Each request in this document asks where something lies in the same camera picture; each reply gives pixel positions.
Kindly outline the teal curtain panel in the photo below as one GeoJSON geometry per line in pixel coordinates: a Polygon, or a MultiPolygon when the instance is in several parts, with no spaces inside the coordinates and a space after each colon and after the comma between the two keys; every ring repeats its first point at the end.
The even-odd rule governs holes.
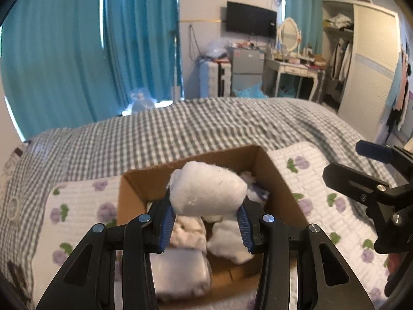
{"type": "Polygon", "coordinates": [[[104,0],[104,45],[123,103],[144,88],[171,100],[181,75],[178,0],[104,0]]]}
{"type": "Polygon", "coordinates": [[[1,27],[1,80],[24,138],[119,116],[100,0],[17,0],[1,27]]]}
{"type": "Polygon", "coordinates": [[[310,45],[313,53],[323,47],[322,0],[285,0],[285,16],[294,19],[302,34],[302,47],[310,45]]]}

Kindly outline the white oval vanity mirror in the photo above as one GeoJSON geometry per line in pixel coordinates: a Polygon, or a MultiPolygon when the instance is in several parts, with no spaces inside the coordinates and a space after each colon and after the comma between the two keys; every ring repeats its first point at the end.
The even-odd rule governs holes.
{"type": "Polygon", "coordinates": [[[278,27],[277,38],[281,48],[285,48],[287,52],[293,52],[301,39],[300,30],[293,18],[286,18],[278,27]]]}

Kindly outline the white wardrobe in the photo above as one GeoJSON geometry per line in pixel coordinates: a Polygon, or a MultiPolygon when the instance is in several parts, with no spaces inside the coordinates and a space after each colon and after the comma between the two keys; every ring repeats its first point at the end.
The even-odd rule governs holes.
{"type": "Polygon", "coordinates": [[[371,2],[323,0],[323,17],[325,91],[339,117],[375,141],[400,56],[399,16],[371,2]]]}

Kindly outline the grey checkered bed sheet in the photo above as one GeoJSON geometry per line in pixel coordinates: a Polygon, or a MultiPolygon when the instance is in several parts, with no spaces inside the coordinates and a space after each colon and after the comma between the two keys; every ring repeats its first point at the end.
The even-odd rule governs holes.
{"type": "Polygon", "coordinates": [[[356,153],[361,135],[337,115],[296,99],[195,99],[79,128],[51,129],[18,145],[1,172],[1,271],[33,309],[32,260],[50,191],[59,183],[120,177],[210,151],[266,151],[309,142],[338,162],[394,184],[356,153]]]}

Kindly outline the white suitcase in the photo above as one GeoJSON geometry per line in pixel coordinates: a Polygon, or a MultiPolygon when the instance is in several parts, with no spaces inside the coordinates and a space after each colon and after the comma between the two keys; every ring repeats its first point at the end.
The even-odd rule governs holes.
{"type": "Polygon", "coordinates": [[[230,97],[231,95],[231,64],[228,61],[206,61],[200,64],[200,96],[230,97]]]}

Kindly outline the large water bottle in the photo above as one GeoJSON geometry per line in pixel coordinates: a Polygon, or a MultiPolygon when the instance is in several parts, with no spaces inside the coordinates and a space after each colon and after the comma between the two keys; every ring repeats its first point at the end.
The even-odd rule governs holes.
{"type": "Polygon", "coordinates": [[[132,113],[139,113],[148,109],[155,108],[156,100],[146,88],[135,88],[130,93],[132,100],[132,113]]]}

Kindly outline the blue plastic bag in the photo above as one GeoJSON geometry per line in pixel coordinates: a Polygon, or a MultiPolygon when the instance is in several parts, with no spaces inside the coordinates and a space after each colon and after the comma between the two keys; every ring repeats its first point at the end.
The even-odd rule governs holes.
{"type": "Polygon", "coordinates": [[[236,97],[240,98],[252,98],[252,99],[266,99],[267,96],[262,91],[262,83],[259,82],[254,86],[243,90],[233,90],[236,97]]]}

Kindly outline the black wall television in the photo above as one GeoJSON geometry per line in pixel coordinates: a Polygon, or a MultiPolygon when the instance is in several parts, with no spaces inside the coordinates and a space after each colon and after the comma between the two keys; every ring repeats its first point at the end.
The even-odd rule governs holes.
{"type": "Polygon", "coordinates": [[[225,30],[240,34],[276,38],[277,13],[248,4],[227,2],[225,30]]]}

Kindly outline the teal curtain left panel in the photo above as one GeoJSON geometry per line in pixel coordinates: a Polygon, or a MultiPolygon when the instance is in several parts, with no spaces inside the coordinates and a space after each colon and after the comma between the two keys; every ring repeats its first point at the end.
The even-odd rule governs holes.
{"type": "Polygon", "coordinates": [[[24,138],[119,116],[100,0],[17,0],[1,27],[1,80],[24,138]]]}

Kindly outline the teal curtain middle panel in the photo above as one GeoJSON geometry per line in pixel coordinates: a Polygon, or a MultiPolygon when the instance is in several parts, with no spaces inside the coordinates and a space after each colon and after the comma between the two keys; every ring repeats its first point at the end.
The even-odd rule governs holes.
{"type": "Polygon", "coordinates": [[[178,0],[104,0],[104,45],[123,103],[144,88],[171,100],[181,75],[178,0]]]}

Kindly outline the clear plastic bag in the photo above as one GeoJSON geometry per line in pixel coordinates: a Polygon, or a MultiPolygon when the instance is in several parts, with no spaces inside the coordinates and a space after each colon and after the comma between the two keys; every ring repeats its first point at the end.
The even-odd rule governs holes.
{"type": "Polygon", "coordinates": [[[227,56],[228,40],[217,38],[210,41],[205,47],[205,55],[211,59],[221,59],[227,56]]]}

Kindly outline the grey mini fridge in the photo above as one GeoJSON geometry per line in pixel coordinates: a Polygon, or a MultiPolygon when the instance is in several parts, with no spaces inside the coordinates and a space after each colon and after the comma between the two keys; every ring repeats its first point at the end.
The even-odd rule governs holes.
{"type": "Polygon", "coordinates": [[[232,96],[261,85],[263,79],[264,53],[257,49],[230,48],[232,96]]]}

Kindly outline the teal curtain right panel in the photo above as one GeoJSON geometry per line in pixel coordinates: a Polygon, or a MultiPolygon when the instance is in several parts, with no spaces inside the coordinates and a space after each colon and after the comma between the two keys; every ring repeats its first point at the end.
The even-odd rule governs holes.
{"type": "Polygon", "coordinates": [[[294,19],[302,34],[302,47],[310,45],[313,53],[323,47],[322,0],[285,0],[285,16],[294,19]]]}

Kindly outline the white fluffy cotton ball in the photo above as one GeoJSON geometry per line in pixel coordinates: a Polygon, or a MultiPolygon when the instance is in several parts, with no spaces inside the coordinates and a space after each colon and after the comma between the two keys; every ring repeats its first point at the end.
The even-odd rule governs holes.
{"type": "Polygon", "coordinates": [[[199,217],[235,213],[248,186],[229,169],[190,161],[172,172],[167,188],[176,215],[199,217]]]}

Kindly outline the grey white plush in box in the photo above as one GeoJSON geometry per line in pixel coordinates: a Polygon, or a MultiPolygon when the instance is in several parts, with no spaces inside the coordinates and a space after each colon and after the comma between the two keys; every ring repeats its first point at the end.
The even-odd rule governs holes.
{"type": "Polygon", "coordinates": [[[201,217],[177,216],[170,237],[174,247],[196,249],[207,253],[207,234],[201,217]]]}

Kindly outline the white cloth bundle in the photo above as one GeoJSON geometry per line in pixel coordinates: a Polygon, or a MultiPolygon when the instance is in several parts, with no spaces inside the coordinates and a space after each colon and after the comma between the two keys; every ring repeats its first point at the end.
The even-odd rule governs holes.
{"type": "Polygon", "coordinates": [[[239,225],[233,219],[222,219],[214,223],[212,236],[206,245],[210,253],[228,259],[236,265],[242,265],[253,259],[253,254],[244,246],[239,225]]]}

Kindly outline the patterned tissue pack in box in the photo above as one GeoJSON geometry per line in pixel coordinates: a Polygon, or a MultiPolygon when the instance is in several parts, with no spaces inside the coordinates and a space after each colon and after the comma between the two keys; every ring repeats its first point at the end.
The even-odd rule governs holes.
{"type": "Polygon", "coordinates": [[[202,297],[211,289],[211,267],[196,249],[166,249],[150,254],[155,295],[161,301],[202,297]]]}

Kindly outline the white dressing table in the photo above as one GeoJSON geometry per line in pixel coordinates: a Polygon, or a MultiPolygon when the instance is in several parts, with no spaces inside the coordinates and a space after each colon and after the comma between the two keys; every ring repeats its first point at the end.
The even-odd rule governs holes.
{"type": "Polygon", "coordinates": [[[303,79],[312,79],[313,86],[308,100],[319,104],[322,102],[323,85],[325,80],[324,69],[319,69],[317,66],[311,66],[308,64],[291,64],[288,62],[282,62],[274,59],[272,54],[267,52],[265,54],[263,64],[261,87],[261,90],[266,96],[278,96],[281,77],[283,75],[300,78],[296,97],[300,94],[303,79]]]}

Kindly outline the white floral quilt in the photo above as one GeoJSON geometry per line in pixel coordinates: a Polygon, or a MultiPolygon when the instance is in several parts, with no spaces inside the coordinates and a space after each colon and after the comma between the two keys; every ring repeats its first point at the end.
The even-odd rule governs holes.
{"type": "MultiPolygon", "coordinates": [[[[356,273],[373,304],[380,307],[386,300],[387,256],[375,252],[377,235],[369,222],[361,220],[351,200],[325,186],[322,172],[328,162],[321,151],[309,142],[302,142],[272,150],[269,157],[307,220],[322,227],[356,273]]],[[[119,188],[120,177],[114,176],[59,183],[50,191],[32,260],[34,302],[39,302],[54,275],[92,225],[115,224],[119,188]]],[[[203,220],[207,242],[213,224],[222,219],[228,218],[203,220]]]]}

